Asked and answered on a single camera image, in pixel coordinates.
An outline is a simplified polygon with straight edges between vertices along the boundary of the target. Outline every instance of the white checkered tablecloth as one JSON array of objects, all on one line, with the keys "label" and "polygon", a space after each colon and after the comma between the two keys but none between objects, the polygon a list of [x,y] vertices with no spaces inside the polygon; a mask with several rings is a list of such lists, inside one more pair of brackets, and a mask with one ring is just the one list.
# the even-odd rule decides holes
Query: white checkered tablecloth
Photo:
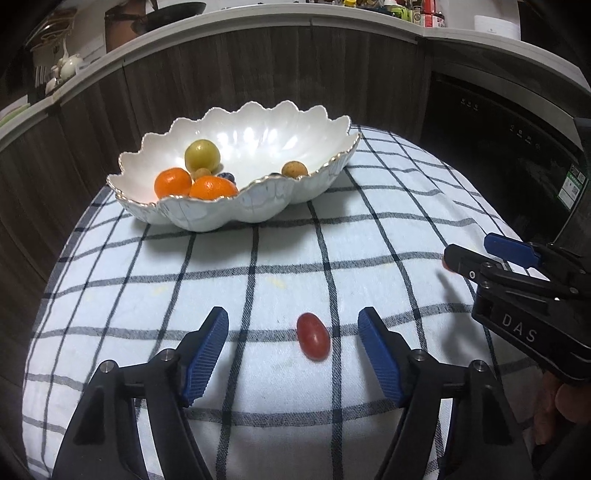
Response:
[{"label": "white checkered tablecloth", "polygon": [[[485,360],[530,437],[540,371],[471,319],[475,286],[441,263],[448,244],[484,254],[486,233],[515,234],[460,173],[400,137],[361,131],[326,193],[259,225],[150,226],[107,188],[97,195],[53,271],[27,359],[23,438],[35,476],[51,474],[100,362],[138,364],[175,348],[213,306],[228,311],[230,333],[186,413],[218,480],[374,477],[400,411],[356,335],[366,306],[439,361]],[[304,312],[331,332],[324,362],[300,351],[294,328]],[[444,401],[428,479],[437,478],[450,409]],[[145,405],[138,425],[147,469],[160,479]]]}]

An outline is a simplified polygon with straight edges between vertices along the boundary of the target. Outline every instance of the blueberry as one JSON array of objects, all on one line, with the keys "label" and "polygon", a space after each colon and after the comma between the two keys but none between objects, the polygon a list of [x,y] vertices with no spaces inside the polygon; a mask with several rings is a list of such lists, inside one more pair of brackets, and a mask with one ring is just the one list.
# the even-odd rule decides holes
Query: blueberry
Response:
[{"label": "blueberry", "polygon": [[236,180],[234,179],[234,175],[232,175],[228,171],[223,171],[221,173],[218,173],[217,176],[220,177],[221,179],[230,180],[234,185],[236,184]]}]

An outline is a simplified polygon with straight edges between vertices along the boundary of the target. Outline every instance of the white ceramic bowl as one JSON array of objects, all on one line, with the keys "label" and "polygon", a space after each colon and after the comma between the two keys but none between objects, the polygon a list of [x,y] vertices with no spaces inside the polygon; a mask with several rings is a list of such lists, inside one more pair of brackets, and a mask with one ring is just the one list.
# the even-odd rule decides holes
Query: white ceramic bowl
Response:
[{"label": "white ceramic bowl", "polygon": [[[212,108],[201,120],[177,118],[165,134],[145,134],[139,152],[119,156],[121,174],[109,175],[107,183],[119,203],[147,223],[208,232],[231,220],[263,222],[290,203],[307,202],[328,189],[359,144],[359,134],[349,134],[350,126],[348,116],[330,120],[321,105],[305,112],[289,101],[270,109],[256,102],[237,112]],[[200,138],[217,145],[222,171],[234,175],[238,195],[158,200],[156,176],[168,168],[184,168],[185,149]],[[291,160],[306,165],[309,175],[281,175]]]}]

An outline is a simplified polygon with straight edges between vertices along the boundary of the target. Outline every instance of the human hand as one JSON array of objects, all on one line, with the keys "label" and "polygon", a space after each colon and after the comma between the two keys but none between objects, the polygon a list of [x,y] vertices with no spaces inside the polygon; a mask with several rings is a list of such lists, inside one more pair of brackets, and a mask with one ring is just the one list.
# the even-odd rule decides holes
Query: human hand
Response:
[{"label": "human hand", "polygon": [[573,387],[563,384],[550,372],[544,373],[534,413],[537,445],[548,443],[554,436],[558,413],[573,423],[590,422],[591,384]]}]

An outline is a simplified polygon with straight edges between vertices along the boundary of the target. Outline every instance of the mandarin orange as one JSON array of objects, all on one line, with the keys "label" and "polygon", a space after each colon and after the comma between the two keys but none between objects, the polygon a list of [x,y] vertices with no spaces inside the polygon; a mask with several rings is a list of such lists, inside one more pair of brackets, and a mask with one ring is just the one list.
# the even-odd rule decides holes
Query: mandarin orange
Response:
[{"label": "mandarin orange", "polygon": [[234,197],[238,189],[230,180],[206,175],[193,183],[189,196],[201,200],[215,200],[220,197]]},{"label": "mandarin orange", "polygon": [[191,190],[190,173],[183,168],[169,168],[158,174],[154,180],[154,192],[161,199],[168,195],[188,195]]}]

